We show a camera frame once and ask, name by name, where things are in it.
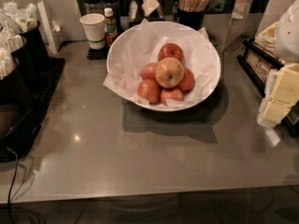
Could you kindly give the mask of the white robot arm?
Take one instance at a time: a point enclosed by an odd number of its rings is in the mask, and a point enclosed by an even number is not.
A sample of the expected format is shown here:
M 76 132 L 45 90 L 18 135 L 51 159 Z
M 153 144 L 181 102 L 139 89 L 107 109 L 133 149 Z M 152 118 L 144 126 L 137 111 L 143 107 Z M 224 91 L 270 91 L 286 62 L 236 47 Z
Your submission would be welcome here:
M 263 30 L 255 42 L 273 47 L 285 62 L 278 71 L 270 71 L 257 118 L 261 126 L 273 128 L 299 101 L 299 0 L 293 2 L 279 21 Z

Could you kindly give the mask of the yellow-padded gripper finger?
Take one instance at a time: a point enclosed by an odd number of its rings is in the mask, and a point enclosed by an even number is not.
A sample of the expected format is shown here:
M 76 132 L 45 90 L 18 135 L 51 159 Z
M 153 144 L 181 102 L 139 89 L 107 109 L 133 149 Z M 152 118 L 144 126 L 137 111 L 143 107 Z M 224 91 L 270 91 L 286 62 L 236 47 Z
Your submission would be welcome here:
M 299 64 L 289 63 L 278 71 L 272 69 L 266 80 L 265 97 L 259 107 L 257 122 L 273 128 L 299 101 Z

